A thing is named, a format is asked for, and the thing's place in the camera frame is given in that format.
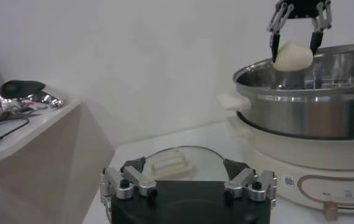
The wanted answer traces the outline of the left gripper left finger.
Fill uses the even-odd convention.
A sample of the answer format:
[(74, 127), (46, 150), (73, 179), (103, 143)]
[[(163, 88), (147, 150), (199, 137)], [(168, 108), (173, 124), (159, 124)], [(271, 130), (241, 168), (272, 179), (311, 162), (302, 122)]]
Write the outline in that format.
[(100, 172), (100, 198), (107, 212), (112, 212), (112, 198), (127, 201), (135, 193), (147, 199), (157, 196), (157, 182), (142, 174), (145, 157), (126, 161), (120, 169), (103, 168)]

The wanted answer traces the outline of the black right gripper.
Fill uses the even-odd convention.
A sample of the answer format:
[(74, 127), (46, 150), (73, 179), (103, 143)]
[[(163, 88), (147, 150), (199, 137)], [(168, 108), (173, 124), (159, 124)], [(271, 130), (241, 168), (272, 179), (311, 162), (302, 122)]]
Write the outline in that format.
[(332, 27), (332, 12), (330, 0), (282, 0), (275, 5), (275, 11), (267, 26), (271, 33), (270, 48), (272, 62), (278, 54), (280, 43), (280, 31), (288, 18), (311, 18), (313, 33), (310, 41), (310, 49), (313, 55), (322, 44), (325, 29)]

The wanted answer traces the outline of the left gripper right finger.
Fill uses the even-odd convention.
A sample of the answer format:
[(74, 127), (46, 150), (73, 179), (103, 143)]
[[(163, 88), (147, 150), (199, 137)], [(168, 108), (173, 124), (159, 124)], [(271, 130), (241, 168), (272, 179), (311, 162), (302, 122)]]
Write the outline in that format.
[(229, 180), (224, 183), (224, 197), (233, 201), (244, 196), (250, 201), (269, 201), (271, 207), (277, 204), (277, 176), (271, 170), (260, 174), (249, 165), (230, 159), (224, 160), (224, 167)]

